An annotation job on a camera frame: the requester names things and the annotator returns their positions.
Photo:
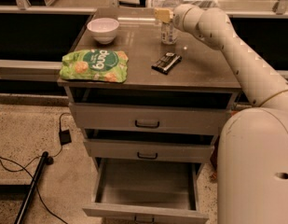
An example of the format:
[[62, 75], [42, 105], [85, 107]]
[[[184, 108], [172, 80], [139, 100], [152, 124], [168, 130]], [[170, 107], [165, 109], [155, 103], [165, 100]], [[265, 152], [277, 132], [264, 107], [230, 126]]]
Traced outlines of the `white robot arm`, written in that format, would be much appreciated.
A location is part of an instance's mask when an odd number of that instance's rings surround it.
[[218, 7], [157, 7], [224, 55], [251, 106], [225, 124], [218, 145], [218, 224], [288, 224], [288, 81], [251, 49]]

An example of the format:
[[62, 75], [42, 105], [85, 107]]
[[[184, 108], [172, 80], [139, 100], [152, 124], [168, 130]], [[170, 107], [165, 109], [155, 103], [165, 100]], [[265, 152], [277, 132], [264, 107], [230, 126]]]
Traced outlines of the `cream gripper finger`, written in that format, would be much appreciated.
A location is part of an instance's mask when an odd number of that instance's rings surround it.
[[154, 15], [156, 19], [165, 23], [170, 23], [173, 18], [172, 10], [166, 7], [155, 7]]

